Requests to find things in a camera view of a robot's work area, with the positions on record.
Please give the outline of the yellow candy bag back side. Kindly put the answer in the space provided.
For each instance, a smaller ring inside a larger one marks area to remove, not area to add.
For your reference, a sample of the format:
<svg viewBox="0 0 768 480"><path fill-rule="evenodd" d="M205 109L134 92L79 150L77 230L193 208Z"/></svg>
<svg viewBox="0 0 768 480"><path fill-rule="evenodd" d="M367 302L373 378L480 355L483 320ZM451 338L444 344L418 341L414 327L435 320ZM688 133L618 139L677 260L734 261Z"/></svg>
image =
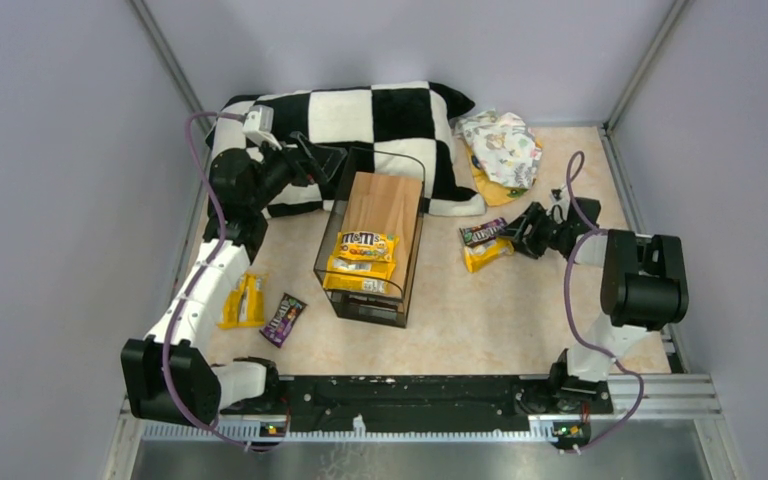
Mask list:
<svg viewBox="0 0 768 480"><path fill-rule="evenodd" d="M475 246L466 246L463 250L467 271L476 273L494 260L512 255L514 248L507 239L493 239Z"/></svg>

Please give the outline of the purple brown M&M bag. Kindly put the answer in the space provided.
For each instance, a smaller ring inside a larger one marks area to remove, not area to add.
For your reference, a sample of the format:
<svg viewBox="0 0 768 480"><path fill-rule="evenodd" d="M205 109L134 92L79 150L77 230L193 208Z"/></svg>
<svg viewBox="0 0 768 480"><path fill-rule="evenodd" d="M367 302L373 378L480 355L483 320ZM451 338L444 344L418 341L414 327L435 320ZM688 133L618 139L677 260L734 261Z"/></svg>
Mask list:
<svg viewBox="0 0 768 480"><path fill-rule="evenodd" d="M494 240L507 225L508 222L503 217L498 217L480 225L460 228L459 235L465 247L473 248Z"/></svg>

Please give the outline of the yellow peanut M&M bag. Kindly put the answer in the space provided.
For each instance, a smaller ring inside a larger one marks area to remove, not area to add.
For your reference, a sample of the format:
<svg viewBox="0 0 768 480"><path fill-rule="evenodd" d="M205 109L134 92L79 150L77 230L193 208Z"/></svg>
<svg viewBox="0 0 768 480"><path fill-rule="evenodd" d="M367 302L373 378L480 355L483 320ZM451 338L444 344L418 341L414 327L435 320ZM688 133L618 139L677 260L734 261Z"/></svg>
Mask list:
<svg viewBox="0 0 768 480"><path fill-rule="evenodd" d="M370 231L339 232L333 255L347 261L391 262L399 241L398 236Z"/></svg>

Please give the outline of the purple M&M candy bag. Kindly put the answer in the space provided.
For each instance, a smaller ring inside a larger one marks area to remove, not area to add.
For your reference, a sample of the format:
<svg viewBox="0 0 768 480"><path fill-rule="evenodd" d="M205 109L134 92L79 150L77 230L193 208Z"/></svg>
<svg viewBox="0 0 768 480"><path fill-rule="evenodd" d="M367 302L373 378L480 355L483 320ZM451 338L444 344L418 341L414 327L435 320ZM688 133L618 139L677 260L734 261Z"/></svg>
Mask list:
<svg viewBox="0 0 768 480"><path fill-rule="evenodd" d="M275 314L260 328L260 334L270 344L281 348L306 307L306 302L284 293Z"/></svg>

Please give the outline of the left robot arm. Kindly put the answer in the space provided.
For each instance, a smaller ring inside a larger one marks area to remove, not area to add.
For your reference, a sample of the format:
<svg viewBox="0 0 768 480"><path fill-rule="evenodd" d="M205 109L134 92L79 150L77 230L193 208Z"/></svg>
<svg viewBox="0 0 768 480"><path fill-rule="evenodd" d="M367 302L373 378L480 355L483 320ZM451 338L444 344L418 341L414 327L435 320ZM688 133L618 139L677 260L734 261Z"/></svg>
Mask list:
<svg viewBox="0 0 768 480"><path fill-rule="evenodd" d="M162 317L120 353L136 418L210 428L234 404L273 400L273 362L242 357L213 366L206 350L229 295L263 243L264 209L289 186L328 185L347 152L314 144L300 132L286 142L264 142L258 151L258 159L245 150L226 151L209 167L195 161L211 204L197 260Z"/></svg>

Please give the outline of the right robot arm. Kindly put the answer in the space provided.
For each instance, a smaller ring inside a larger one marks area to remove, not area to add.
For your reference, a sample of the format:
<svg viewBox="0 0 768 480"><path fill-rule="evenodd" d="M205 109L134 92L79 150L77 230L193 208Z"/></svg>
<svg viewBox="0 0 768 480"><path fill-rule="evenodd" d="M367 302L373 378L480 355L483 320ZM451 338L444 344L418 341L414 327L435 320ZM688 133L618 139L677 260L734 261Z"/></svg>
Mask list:
<svg viewBox="0 0 768 480"><path fill-rule="evenodd" d="M596 199L537 202L506 225L499 237L538 259L558 252L570 274L575 265L601 270L600 312L587 332L568 323L575 338L552 365L548 388L559 398L599 396L617 360L648 333L682 321L689 307L683 244L671 235L641 235L599 227Z"/></svg>

